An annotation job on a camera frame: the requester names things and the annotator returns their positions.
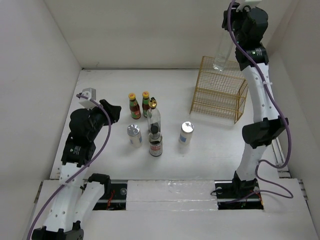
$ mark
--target wire rack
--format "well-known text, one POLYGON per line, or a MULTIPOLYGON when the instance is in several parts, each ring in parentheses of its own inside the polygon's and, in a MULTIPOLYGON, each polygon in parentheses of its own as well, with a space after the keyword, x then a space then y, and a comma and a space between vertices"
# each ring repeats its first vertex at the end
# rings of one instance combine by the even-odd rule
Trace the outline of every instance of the wire rack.
POLYGON ((213 68, 215 58, 203 56, 191 112, 234 120, 244 114, 248 84, 237 62, 228 61, 223 72, 213 68))

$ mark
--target cable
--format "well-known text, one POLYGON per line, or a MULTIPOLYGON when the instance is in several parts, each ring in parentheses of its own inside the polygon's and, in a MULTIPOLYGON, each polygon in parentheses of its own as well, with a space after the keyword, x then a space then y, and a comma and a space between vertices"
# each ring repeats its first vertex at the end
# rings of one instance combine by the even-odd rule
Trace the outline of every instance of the cable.
MULTIPOLYGON (((258 71, 261 79, 262 79, 262 82, 265 83, 266 82, 266 79, 265 79, 265 76, 263 74, 263 72, 261 71, 260 67, 258 66, 258 64, 253 60, 253 58, 247 54, 247 52, 245 50, 242 49, 242 47, 239 45, 239 43, 237 42, 236 40, 236 37, 232 31, 232 27, 231 27, 231 11, 232 11, 232 6, 233 4, 235 3, 236 0, 231 0, 231 3, 229 5, 229 8, 228 8, 228 14, 227 14, 227 26, 228 26, 228 31, 229 31, 229 34, 231 36, 231 39, 232 41, 234 42, 235 46, 239 49, 239 51, 253 64, 253 66, 256 68, 256 70, 258 71)), ((259 177, 258 175, 258 170, 259 170, 259 166, 260 166, 260 163, 267 163, 269 164, 270 166, 276 168, 276 169, 283 169, 285 168, 288 163, 289 163, 289 160, 290 160, 290 156, 291 156, 291 151, 292 151, 292 139, 291 139, 291 132, 290 132, 290 129, 289 129, 289 125, 286 121, 286 117, 285 115, 283 114, 283 112, 281 111, 280 107, 277 105, 276 101, 274 100, 273 96, 271 95, 271 92, 269 90, 269 87, 267 84, 264 84, 264 89, 270 99, 270 101, 272 102, 273 106, 275 107, 275 109, 278 111, 279 115, 280 115, 280 118, 284 124, 284 127, 285 127, 285 130, 286 130, 286 134, 287 134, 287 140, 288 140, 288 152, 287 152, 287 155, 286 155, 286 159, 285 159, 285 162, 283 163, 283 165, 281 166, 277 166, 277 165, 274 165, 272 164, 271 162, 267 161, 267 160, 260 160, 258 162, 258 165, 256 166, 255 168, 255 175, 256 175, 256 178, 261 180, 261 181, 264 181, 266 183, 269 183, 269 184, 273 184, 273 185, 276 185, 282 189, 284 189, 285 191, 287 191, 290 196, 286 196, 286 195, 282 195, 282 194, 279 194, 277 192, 273 192, 273 191, 269 191, 269 190, 258 190, 258 191, 254 191, 250 194, 248 194, 247 196, 244 196, 242 198, 239 198, 239 199, 236 199, 236 200, 233 200, 233 201, 228 201, 226 203, 228 204, 232 204, 232 203, 236 203, 238 201, 241 201, 243 199, 247 199, 248 197, 254 195, 254 194, 259 194, 259 193, 270 193, 270 194, 275 194, 275 195, 278 195, 280 197, 284 197, 284 198, 288 198, 288 199, 292 199, 294 196, 293 194, 287 189, 285 188, 284 186, 281 186, 280 184, 278 183, 275 183, 275 182, 272 182, 272 181, 269 181, 269 180, 265 180, 261 177, 259 177)))
MULTIPOLYGON (((96 155, 90 160, 88 161, 79 171, 77 171, 74 175, 72 175, 68 180, 65 181, 66 184, 68 184, 69 182, 71 182, 76 176, 78 176, 80 173, 82 173, 86 168, 89 167, 90 164, 92 164, 97 157, 102 153, 102 151, 105 149, 107 142, 110 138, 110 133, 111 133, 111 120, 110 117, 108 115, 108 113, 106 112, 106 110, 100 105, 98 104, 96 101, 94 101, 93 99, 89 99, 87 96, 82 96, 81 94, 77 94, 76 95, 78 98, 83 98, 83 99, 87 99, 90 100, 90 102, 94 103, 106 116, 107 120, 108 120, 108 134, 106 136, 106 139, 101 147, 101 149, 96 153, 96 155)), ((57 190, 55 190, 55 192, 49 197, 49 199, 45 202, 45 204, 43 205, 43 207, 40 209, 39 213, 36 215, 36 217, 34 218, 31 227, 29 229, 28 235, 26 237, 26 240, 30 240, 31 239, 31 235, 33 232, 33 229, 35 228, 35 225, 37 223, 37 221, 39 220, 41 214, 45 211, 46 207, 49 205, 49 203, 51 202, 51 200, 65 187, 65 185, 61 185, 60 187, 58 187, 57 190)))

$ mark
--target white label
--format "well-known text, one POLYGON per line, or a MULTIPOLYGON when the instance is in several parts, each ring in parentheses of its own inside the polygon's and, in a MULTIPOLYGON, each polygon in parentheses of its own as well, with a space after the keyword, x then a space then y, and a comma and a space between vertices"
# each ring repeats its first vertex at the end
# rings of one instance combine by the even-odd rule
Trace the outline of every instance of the white label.
POLYGON ((150 144, 150 154, 155 157, 160 156, 162 154, 162 142, 156 145, 150 144))

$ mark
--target clear plastic bottle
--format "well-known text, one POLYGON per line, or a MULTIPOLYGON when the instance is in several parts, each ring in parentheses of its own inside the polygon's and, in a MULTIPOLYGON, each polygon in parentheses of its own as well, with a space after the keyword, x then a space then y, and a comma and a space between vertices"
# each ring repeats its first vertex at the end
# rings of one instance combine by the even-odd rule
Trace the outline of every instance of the clear plastic bottle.
POLYGON ((158 131, 158 127, 153 125, 149 133, 150 154, 159 157, 163 151, 162 135, 158 131))
POLYGON ((149 106, 150 108, 146 111, 149 131, 151 132, 152 126, 157 126, 158 131, 161 132, 161 116, 157 109, 157 101, 154 97, 151 98, 149 106))
POLYGON ((215 70, 218 70, 221 72, 225 70, 226 63, 230 57, 230 53, 233 45, 234 43, 230 37, 230 33, 226 30, 223 30, 219 48, 215 54, 215 59, 213 62, 213 68, 215 70))

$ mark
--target white can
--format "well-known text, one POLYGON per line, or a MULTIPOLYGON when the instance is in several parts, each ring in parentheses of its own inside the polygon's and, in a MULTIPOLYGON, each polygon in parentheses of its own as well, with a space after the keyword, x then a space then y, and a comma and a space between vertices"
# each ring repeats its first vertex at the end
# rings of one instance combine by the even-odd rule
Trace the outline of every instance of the white can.
POLYGON ((138 125, 131 124, 128 126, 126 132, 129 135, 130 144, 135 148, 139 148, 142 146, 142 136, 141 131, 138 125))
POLYGON ((179 142, 183 145, 188 145, 191 141, 194 130, 195 126, 191 122, 186 121, 182 123, 179 142))

